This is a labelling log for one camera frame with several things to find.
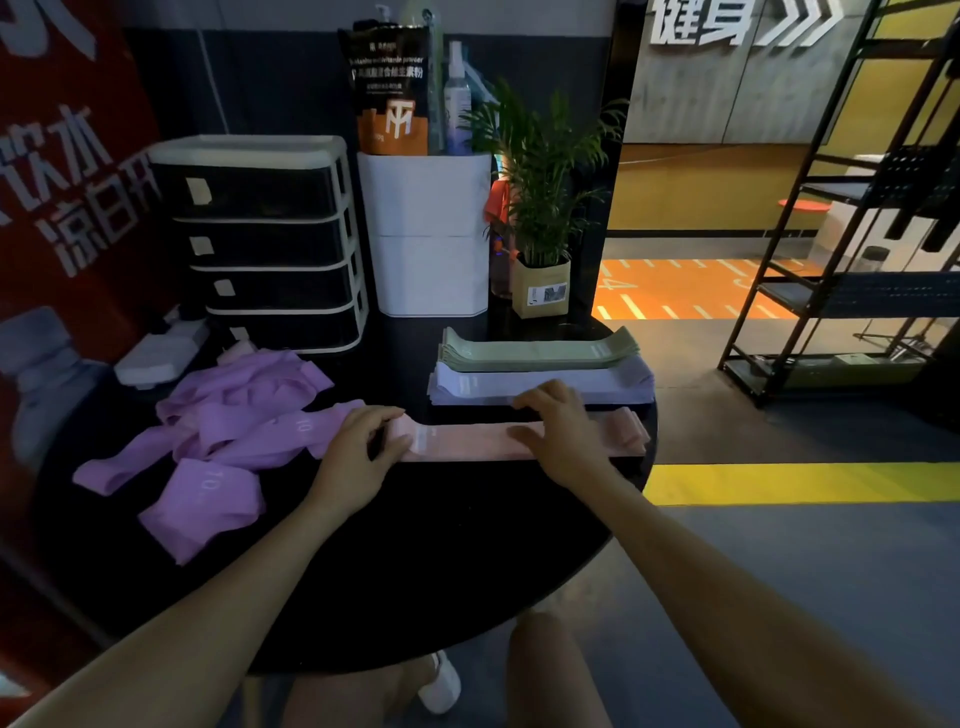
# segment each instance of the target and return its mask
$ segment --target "black round table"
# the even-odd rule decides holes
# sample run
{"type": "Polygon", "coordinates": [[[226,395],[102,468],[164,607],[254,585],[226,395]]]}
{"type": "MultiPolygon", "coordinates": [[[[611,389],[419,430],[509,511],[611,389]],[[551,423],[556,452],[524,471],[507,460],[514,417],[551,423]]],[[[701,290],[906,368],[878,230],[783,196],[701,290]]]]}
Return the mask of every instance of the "black round table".
{"type": "MultiPolygon", "coordinates": [[[[507,304],[469,319],[372,315],[354,352],[316,361],[334,381],[309,409],[363,399],[396,404],[425,424],[533,420],[508,407],[435,407],[426,395],[444,327],[472,340],[599,339],[583,310],[521,321],[507,304]]],[[[260,473],[267,512],[218,535],[184,567],[140,525],[174,469],[167,457],[117,493],[71,482],[155,425],[163,392],[109,379],[63,427],[37,481],[36,537],[59,588],[108,633],[122,636],[203,584],[300,502],[317,470],[302,453],[260,473]]],[[[591,409],[612,409],[592,407],[591,409]]],[[[657,442],[656,405],[635,407],[653,440],[616,466],[638,488],[657,442]]],[[[610,532],[535,461],[400,463],[377,498],[320,549],[253,661],[253,672],[348,672],[398,663],[479,635],[532,606],[587,564],[610,532]]]]}

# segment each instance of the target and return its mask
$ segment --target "shoe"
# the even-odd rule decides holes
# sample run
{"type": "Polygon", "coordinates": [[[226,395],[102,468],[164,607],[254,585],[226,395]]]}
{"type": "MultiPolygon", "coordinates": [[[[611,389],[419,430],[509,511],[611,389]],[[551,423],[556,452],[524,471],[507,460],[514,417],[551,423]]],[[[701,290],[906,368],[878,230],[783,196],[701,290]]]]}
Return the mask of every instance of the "shoe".
{"type": "Polygon", "coordinates": [[[420,688],[417,695],[424,708],[435,716],[441,716],[456,705],[460,697],[460,675],[443,650],[434,652],[430,657],[433,658],[437,677],[429,685],[420,688]]]}

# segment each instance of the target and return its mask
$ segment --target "black drawer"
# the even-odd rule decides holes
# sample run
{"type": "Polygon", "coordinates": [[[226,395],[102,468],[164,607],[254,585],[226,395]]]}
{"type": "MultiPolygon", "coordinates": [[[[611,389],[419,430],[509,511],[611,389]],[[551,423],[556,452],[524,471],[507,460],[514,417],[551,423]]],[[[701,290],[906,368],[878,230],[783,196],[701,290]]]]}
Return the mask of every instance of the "black drawer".
{"type": "Polygon", "coordinates": [[[154,162],[170,217],[325,218],[338,212],[340,165],[322,169],[207,167],[154,162]]]}
{"type": "Polygon", "coordinates": [[[190,265],[334,265],[356,234],[352,205],[327,220],[173,220],[169,239],[190,265]]]}
{"type": "Polygon", "coordinates": [[[335,268],[192,268],[195,289],[215,309],[338,308],[359,288],[356,255],[335,268]]]}
{"type": "Polygon", "coordinates": [[[363,333],[367,312],[351,306],[335,313],[248,311],[211,315],[237,341],[250,339],[261,349],[323,353],[346,351],[356,346],[363,333]]]}

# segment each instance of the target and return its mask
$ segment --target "beige flower pot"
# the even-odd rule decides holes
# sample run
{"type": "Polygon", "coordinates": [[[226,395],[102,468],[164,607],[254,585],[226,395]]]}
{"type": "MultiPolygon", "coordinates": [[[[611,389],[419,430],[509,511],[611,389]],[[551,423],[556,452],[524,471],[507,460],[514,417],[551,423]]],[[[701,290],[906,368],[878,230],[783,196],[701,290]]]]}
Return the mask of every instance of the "beige flower pot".
{"type": "Polygon", "coordinates": [[[549,268],[527,268],[519,258],[510,268],[514,311],[521,319],[563,316],[570,304],[570,261],[549,268]]]}

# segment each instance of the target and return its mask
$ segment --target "orange floor mat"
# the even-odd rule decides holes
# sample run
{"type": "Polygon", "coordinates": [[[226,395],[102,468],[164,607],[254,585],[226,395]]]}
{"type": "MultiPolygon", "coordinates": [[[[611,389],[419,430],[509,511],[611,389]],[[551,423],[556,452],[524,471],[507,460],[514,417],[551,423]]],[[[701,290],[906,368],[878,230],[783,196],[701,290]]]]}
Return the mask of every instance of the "orange floor mat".
{"type": "MultiPolygon", "coordinates": [[[[747,299],[758,260],[610,259],[600,266],[593,316],[597,319],[735,319],[747,299]]],[[[797,273],[817,275],[809,261],[779,263],[797,273]]],[[[751,306],[752,319],[796,319],[762,294],[751,306]]]]}

